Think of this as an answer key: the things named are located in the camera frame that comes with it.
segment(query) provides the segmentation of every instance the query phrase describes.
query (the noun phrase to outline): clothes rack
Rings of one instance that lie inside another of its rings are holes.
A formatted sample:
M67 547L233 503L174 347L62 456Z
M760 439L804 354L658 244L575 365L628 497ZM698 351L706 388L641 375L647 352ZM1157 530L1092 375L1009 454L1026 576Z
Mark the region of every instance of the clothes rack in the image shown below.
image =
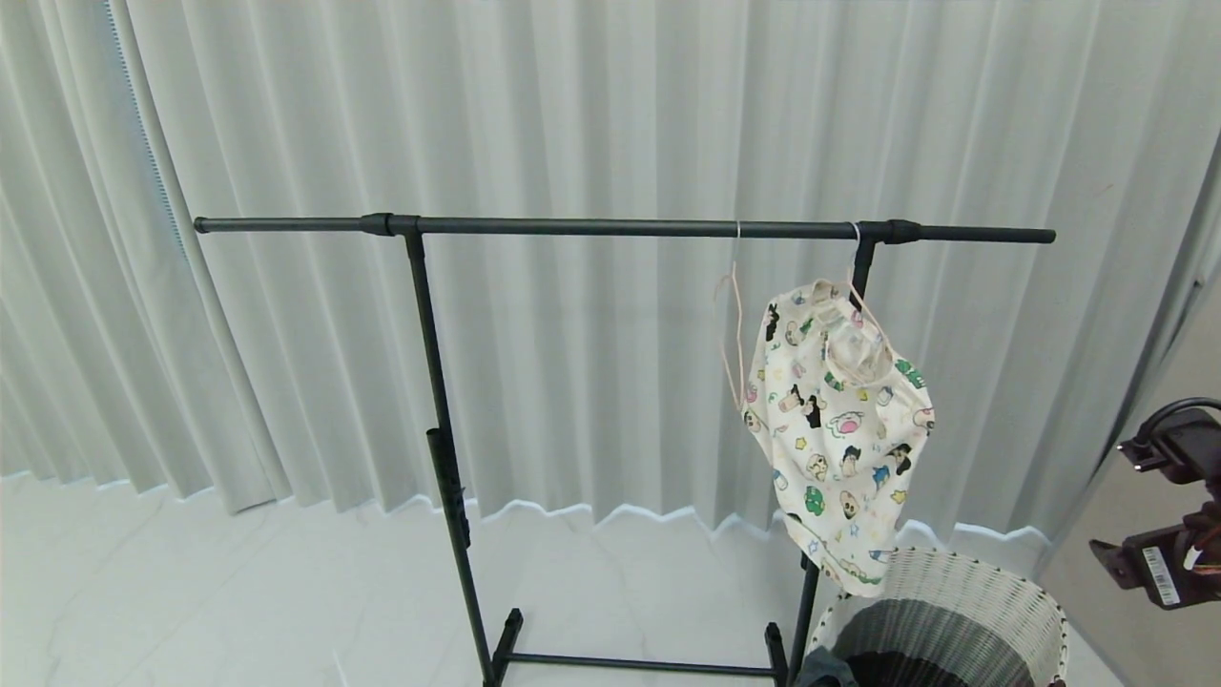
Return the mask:
M814 593L818 591L818 570L802 555L805 582L797 611L797 625L792 636L792 653L785 660L780 630L768 624L764 643L768 667L689 664L653 660L625 660L597 656L567 656L534 654L515 650L518 633L524 617L520 609L509 611L504 631L496 646L488 649L487 635L479 609L479 595L471 572L470 523L463 500L462 480L458 475L458 456L454 449L453 425L446 395L444 377L441 371L441 349L437 342L437 323L432 311L429 289L429 272L424 259L424 234L515 234L515 236L652 236L652 237L713 237L713 238L842 238L857 240L853 257L852 284L857 293L864 293L869 267L879 243L908 243L913 240L972 240L1002 243L1051 243L1056 233L1039 228L923 226L906 220L861 222L775 222L775 221L705 221L705 220L597 220L597 218L491 218L491 217L424 217L418 215L371 214L360 217L275 217L275 218L208 218L197 217L199 233L219 232L295 232L295 231L347 231L376 236L402 236L411 265L415 300L424 333L424 350L432 387L432 403L437 412L437 427L427 431L432 467L441 493L449 544L453 549L458 578L462 584L475 638L475 652L485 687L499 687L512 663L534 663L568 666L618 667L695 672L706 675L734 675L770 678L777 687L791 683L801 667L810 619L813 613Z

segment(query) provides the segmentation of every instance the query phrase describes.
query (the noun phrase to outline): horizontal black bar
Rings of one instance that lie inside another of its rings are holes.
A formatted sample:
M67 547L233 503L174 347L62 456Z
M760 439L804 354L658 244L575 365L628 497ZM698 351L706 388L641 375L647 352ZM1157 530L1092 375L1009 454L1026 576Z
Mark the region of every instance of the horizontal black bar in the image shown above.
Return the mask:
M556 656L549 654L509 654L510 663L537 663L548 665L580 665L590 667L625 667L631 670L661 670L667 672L701 672L705 675L741 675L746 677L772 677L770 667L739 665L706 665L695 663L641 661L629 659L600 659L593 656Z
M1056 232L1045 228L922 226L902 220L851 222L726 220L600 220L520 217L420 217L366 215L365 217L197 217L200 233L233 231L365 231L379 234L420 233L516 236L669 236L733 238L857 238L880 243L908 240L984 240L1051 243Z

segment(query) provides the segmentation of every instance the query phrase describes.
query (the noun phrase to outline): rack base foot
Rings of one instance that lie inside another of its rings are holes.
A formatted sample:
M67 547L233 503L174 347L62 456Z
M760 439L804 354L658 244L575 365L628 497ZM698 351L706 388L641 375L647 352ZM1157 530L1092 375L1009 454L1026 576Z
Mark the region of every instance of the rack base foot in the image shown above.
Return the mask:
M504 674L510 663L532 663L545 665L569 665L585 667L617 667L628 670L657 670L664 672L697 672L703 675L734 675L739 677L766 677L772 680L775 687L784 687L789 678L789 667L784 659L784 639L780 637L780 628L774 622L769 622L763 632L763 641L767 644L770 667L752 667L737 665L711 665L674 661L646 661L631 659L604 659L597 656L563 656L554 654L527 654L513 650L521 632L521 609L509 611L509 617L504 621L504 633L492 654L492 672L495 681L485 682L484 687L502 687Z

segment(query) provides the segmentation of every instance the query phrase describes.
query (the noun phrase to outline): white wicker basket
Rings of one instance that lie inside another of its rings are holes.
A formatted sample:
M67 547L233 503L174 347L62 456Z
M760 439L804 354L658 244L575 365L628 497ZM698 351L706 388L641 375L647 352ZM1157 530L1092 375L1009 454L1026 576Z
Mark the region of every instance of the white wicker basket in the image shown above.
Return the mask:
M1045 687L1065 675L1068 621L1032 582L949 552L900 549L886 589L840 595L814 628L807 654L827 647L842 660L868 653L921 659L969 687ZM891 665L885 685L935 685ZM871 687L864 682L861 687Z

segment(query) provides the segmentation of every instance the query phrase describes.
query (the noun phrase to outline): vertical black pole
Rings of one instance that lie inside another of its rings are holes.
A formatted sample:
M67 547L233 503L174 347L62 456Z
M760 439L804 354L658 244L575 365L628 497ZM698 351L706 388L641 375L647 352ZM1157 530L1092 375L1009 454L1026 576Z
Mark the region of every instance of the vertical black pole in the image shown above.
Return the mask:
M438 427L427 432L432 469L437 475L446 525L449 527L449 544L454 552L454 564L458 566L463 600L466 602L470 631L475 637L479 669L484 674L484 685L495 686L499 685L499 678L492 671L492 656L487 650L487 635L484 632L484 616L479 613L479 597L475 593L475 576L470 570L470 556L466 555L466 548L470 547L470 526L466 522L462 481L458 477L458 453L454 450L453 430L449 425L446 381L441 375L441 347L437 342L432 295L429 293L429 270L424 262L424 236L418 226L411 226L403 232L403 236L407 238L407 255L411 261L411 282L415 284L415 304L420 310L420 328L424 329L424 355L429 364L429 382L432 384L432 404L437 409Z
M862 297L869 281L869 267L873 266L873 250L878 242L863 238L856 246L852 257L852 287ZM810 637L810 619L814 614L814 595L818 593L821 572L805 554L801 555L801 567L806 571L806 581L801 586L801 602L797 606L797 627L792 631L792 649L789 653L789 685L792 685L801 671L801 661L806 655L806 639Z

